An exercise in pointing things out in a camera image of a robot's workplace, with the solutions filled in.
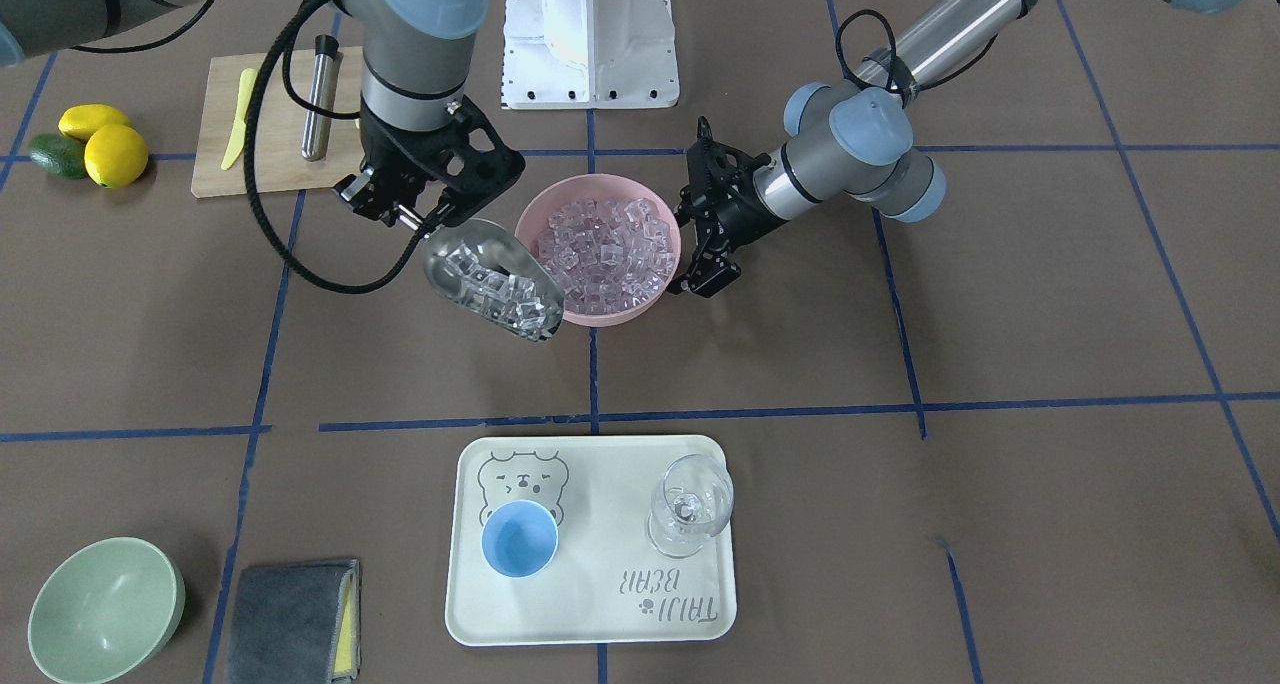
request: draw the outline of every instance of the bear illustration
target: bear illustration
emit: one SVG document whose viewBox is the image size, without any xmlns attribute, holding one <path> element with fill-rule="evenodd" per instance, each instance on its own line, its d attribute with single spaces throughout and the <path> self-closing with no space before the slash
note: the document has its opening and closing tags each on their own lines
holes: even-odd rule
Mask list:
<svg viewBox="0 0 1280 684">
<path fill-rule="evenodd" d="M 568 465 L 559 452 L 545 457 L 539 452 L 511 452 L 506 457 L 490 453 L 480 465 L 477 479 L 484 493 L 481 526 L 495 509 L 516 500 L 539 502 L 552 512 L 557 525 L 564 523 L 559 500 L 568 483 Z"/>
</svg>

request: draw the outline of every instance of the pink bowl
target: pink bowl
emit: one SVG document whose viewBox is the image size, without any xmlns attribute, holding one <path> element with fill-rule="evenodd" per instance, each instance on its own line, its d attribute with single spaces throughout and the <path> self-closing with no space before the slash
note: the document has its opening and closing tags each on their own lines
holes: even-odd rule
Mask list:
<svg viewBox="0 0 1280 684">
<path fill-rule="evenodd" d="M 538 237 L 540 233 L 547 231 L 547 220 L 550 215 L 566 204 L 586 199 L 594 199 L 596 201 L 612 199 L 622 202 L 627 202 L 634 199 L 646 199 L 653 201 L 653 204 L 657 205 L 654 209 L 658 211 L 658 218 L 666 222 L 667 227 L 671 228 L 671 251 L 676 255 L 677 260 L 680 259 L 680 228 L 676 227 L 676 215 L 671 213 L 671 208 L 667 206 L 667 202 L 662 201 L 662 197 L 653 193 L 653 190 L 649 187 L 639 182 L 632 182 L 626 177 L 617 177 L 614 174 L 581 174 L 580 177 L 570 177 L 568 179 L 557 182 L 544 188 L 543 193 L 535 196 L 534 201 L 529 202 L 529 206 L 525 208 L 525 214 L 520 215 L 520 222 L 516 223 L 516 238 L 520 240 L 520 243 L 525 245 L 529 251 L 534 251 Z M 667 277 L 663 287 L 666 288 L 666 284 L 671 283 L 673 278 L 676 278 L 676 270 L 672 270 L 671 275 Z M 568 307 L 566 307 L 564 320 L 580 324 L 581 327 L 612 327 L 640 316 L 640 313 L 653 306 L 659 297 L 662 297 L 662 291 L 649 298 L 649 301 L 641 302 L 626 311 L 595 316 L 570 311 Z"/>
</svg>

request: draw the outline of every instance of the yellow knife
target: yellow knife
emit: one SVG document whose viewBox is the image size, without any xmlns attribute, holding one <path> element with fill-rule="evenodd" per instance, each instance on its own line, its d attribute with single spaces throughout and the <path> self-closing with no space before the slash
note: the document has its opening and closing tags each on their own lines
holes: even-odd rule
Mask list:
<svg viewBox="0 0 1280 684">
<path fill-rule="evenodd" d="M 256 79 L 257 69 L 241 72 L 241 88 L 236 95 L 236 120 L 232 122 L 232 138 L 227 142 L 227 154 L 223 155 L 223 172 L 230 169 L 244 150 L 244 114 L 248 113 L 248 96 L 253 92 Z"/>
</svg>

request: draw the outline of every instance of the gray cloth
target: gray cloth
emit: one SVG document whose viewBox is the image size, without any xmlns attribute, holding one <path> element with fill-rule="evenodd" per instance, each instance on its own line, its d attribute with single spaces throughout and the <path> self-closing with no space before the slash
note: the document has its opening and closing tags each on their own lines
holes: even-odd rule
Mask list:
<svg viewBox="0 0 1280 684">
<path fill-rule="evenodd" d="M 333 681 L 343 580 L 351 575 L 358 587 L 356 566 L 352 560 L 243 570 L 227 684 Z"/>
</svg>

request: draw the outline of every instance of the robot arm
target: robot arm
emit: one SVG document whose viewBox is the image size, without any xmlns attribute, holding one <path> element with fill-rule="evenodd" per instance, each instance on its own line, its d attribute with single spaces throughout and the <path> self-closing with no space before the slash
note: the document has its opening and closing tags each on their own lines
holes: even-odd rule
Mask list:
<svg viewBox="0 0 1280 684">
<path fill-rule="evenodd" d="M 0 0 L 0 64 L 124 32 L 200 0 Z M 337 0 L 365 23 L 361 172 L 335 187 L 388 227 L 457 225 L 506 191 L 524 159 L 463 96 L 488 0 Z M 428 182 L 444 190 L 417 215 Z"/>
<path fill-rule="evenodd" d="M 0 0 L 0 64 L 123 32 L 196 1 Z M 801 87 L 783 114 L 791 138 L 769 154 L 750 156 L 717 142 L 700 120 L 676 213 L 681 225 L 695 224 L 698 248 L 671 291 L 714 295 L 741 274 L 733 261 L 739 247 L 841 192 L 900 222 L 932 214 L 946 178 L 913 147 L 905 106 L 1038 1 L 937 1 L 895 46 L 873 51 L 845 81 Z M 1165 1 L 1212 13 L 1242 0 Z M 486 0 L 337 4 L 366 27 L 366 156 L 361 172 L 335 187 L 353 211 L 430 231 L 465 222 L 516 182 L 524 159 L 462 94 Z M 430 181 L 444 191 L 420 216 L 413 205 Z"/>
<path fill-rule="evenodd" d="M 840 83 L 797 90 L 783 113 L 791 138 L 769 154 L 751 158 L 717 142 L 700 120 L 687 154 L 690 184 L 676 211 L 681 225 L 694 223 L 698 248 L 669 291 L 716 295 L 741 274 L 735 250 L 841 192 L 900 222 L 932 214 L 946 177 L 911 147 L 902 110 L 1038 1 L 937 1 L 896 38 L 893 51 L 873 51 Z M 1165 1 L 1211 14 L 1243 0 Z"/>
</svg>

